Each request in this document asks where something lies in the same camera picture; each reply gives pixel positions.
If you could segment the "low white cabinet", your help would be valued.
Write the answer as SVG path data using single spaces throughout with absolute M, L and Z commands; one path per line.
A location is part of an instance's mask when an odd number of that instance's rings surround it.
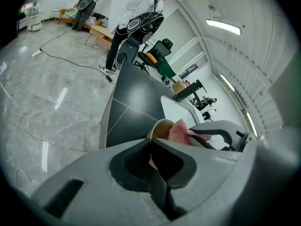
M 17 21 L 17 31 L 26 29 L 28 32 L 35 32 L 42 29 L 43 21 L 40 18 L 42 13 L 39 12 L 37 6 L 26 8 L 20 14 L 21 18 Z

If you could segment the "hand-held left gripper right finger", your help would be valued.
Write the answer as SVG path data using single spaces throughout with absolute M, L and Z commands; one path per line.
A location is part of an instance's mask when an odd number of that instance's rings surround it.
M 191 156 L 197 169 L 171 195 L 185 214 L 172 226 L 293 226 L 299 223 L 299 129 L 251 141 L 241 153 L 154 140 Z

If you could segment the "light wooden coffee table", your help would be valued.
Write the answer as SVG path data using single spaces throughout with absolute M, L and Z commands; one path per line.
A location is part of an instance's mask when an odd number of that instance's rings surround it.
M 113 34 L 110 33 L 108 29 L 101 27 L 101 26 L 97 26 L 97 25 L 91 26 L 88 38 L 84 45 L 87 45 L 87 42 L 91 35 L 96 37 L 96 40 L 95 40 L 96 43 L 104 46 L 107 49 L 111 48 Z

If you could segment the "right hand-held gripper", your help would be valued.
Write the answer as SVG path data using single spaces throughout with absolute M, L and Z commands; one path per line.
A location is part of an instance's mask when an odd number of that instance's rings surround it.
M 230 146 L 230 150 L 235 152 L 243 152 L 246 144 L 256 139 L 252 132 L 245 132 L 237 124 L 226 120 L 205 122 L 190 128 L 190 130 L 197 134 L 222 136 L 224 142 Z M 195 147 L 215 150 L 208 142 L 197 136 L 191 136 L 190 142 Z

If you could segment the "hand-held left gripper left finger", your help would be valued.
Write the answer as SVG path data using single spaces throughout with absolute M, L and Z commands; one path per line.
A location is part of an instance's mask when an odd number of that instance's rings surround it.
M 59 226 L 162 226 L 169 222 L 150 193 L 120 186 L 109 170 L 118 153 L 144 140 L 138 139 L 88 153 L 50 178 L 31 199 Z

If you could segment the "black office chair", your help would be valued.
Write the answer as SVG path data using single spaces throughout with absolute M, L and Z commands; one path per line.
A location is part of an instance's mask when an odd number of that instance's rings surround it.
M 137 57 L 142 62 L 140 63 L 136 60 L 134 62 L 134 65 L 149 74 L 149 67 L 155 68 L 157 70 L 158 66 L 164 62 L 165 57 L 171 54 L 172 46 L 173 43 L 167 38 L 157 41 L 149 51 L 138 52 Z

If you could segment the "black faucet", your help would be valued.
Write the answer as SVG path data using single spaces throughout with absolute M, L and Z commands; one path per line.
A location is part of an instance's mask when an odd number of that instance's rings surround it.
M 195 98 L 197 98 L 197 100 L 199 100 L 199 97 L 196 94 L 196 91 L 199 89 L 204 89 L 204 91 L 207 92 L 204 85 L 200 82 L 200 80 L 196 80 L 194 83 L 190 84 L 188 87 L 186 87 L 180 93 L 175 94 L 175 99 L 177 101 L 181 102 L 182 100 L 186 99 L 190 95 L 194 94 Z

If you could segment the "cardboard box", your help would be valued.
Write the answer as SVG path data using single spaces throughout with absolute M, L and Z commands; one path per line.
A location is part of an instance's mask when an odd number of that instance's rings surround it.
M 182 90 L 184 90 L 186 87 L 188 87 L 189 84 L 183 81 L 177 81 L 173 84 L 173 90 L 176 94 L 180 93 Z

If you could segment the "white sink basin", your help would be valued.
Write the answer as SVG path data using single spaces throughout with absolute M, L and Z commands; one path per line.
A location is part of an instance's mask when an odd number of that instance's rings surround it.
M 205 122 L 201 112 L 186 100 L 179 103 L 167 96 L 162 96 L 161 104 L 166 119 L 172 122 L 183 120 L 189 129 Z

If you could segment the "ceiling light panel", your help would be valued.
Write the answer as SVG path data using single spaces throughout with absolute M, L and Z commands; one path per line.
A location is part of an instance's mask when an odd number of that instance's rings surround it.
M 224 22 L 220 22 L 220 21 L 215 21 L 215 20 L 211 20 L 211 19 L 206 19 L 206 23 L 209 26 L 213 26 L 216 28 L 220 28 L 223 29 L 225 31 L 231 32 L 233 34 L 236 34 L 238 36 L 240 36 L 242 34 L 241 32 L 241 28 L 228 24 L 228 23 L 224 23 Z
M 229 87 L 232 92 L 235 92 L 235 88 L 231 85 L 231 83 L 226 79 L 223 74 L 220 74 L 220 78 L 225 82 L 225 84 Z
M 254 122 L 253 122 L 253 119 L 252 119 L 252 117 L 251 117 L 251 114 L 250 114 L 249 112 L 247 112 L 247 113 L 246 113 L 246 116 L 247 116 L 247 118 L 248 118 L 248 120 L 249 120 L 249 123 L 250 123 L 250 125 L 251 125 L 252 132 L 253 132 L 254 136 L 255 136 L 255 137 L 258 137 L 258 133 L 257 133 L 256 127 L 255 127 L 255 124 L 254 124 Z

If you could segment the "pink cloth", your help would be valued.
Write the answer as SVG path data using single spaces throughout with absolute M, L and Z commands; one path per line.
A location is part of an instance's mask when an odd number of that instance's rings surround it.
M 176 123 L 174 123 L 169 130 L 168 140 L 179 144 L 192 146 L 192 143 L 190 141 L 190 137 L 192 136 L 196 136 L 197 138 L 200 138 L 206 142 L 211 139 L 211 137 L 208 135 L 197 134 L 188 129 L 184 120 L 180 119 Z

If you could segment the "round glass side table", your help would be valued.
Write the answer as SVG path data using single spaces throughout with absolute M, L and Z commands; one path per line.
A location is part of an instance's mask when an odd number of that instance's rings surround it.
M 65 9 L 66 8 L 66 3 L 65 2 L 59 2 L 59 3 L 56 3 L 54 4 L 52 7 L 51 7 L 51 11 L 54 12 L 54 15 L 55 15 L 55 19 L 58 20 L 59 19 L 59 16 L 60 16 L 60 12 L 62 9 Z

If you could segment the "orange sofa with striped cushions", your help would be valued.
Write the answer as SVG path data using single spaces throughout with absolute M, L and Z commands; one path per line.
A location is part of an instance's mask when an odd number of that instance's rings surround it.
M 60 14 L 58 17 L 58 21 L 73 24 L 74 18 L 78 11 L 76 6 L 77 5 L 75 4 L 72 8 L 64 8 L 59 10 Z M 90 29 L 91 26 L 101 26 L 107 28 L 108 21 L 108 17 L 92 11 L 87 20 L 85 21 L 83 28 Z

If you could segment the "black marble vanity unit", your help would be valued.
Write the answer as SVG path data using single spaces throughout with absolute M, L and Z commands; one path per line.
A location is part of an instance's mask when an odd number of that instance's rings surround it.
M 174 100 L 175 93 L 124 61 L 101 120 L 99 149 L 145 138 L 165 118 L 162 96 Z

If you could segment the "gold round bowl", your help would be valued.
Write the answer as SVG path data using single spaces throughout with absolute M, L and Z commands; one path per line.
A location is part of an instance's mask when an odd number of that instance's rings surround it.
M 148 133 L 146 138 L 153 140 L 156 138 L 168 139 L 170 129 L 173 127 L 174 122 L 168 119 L 161 119 L 156 122 L 154 127 Z

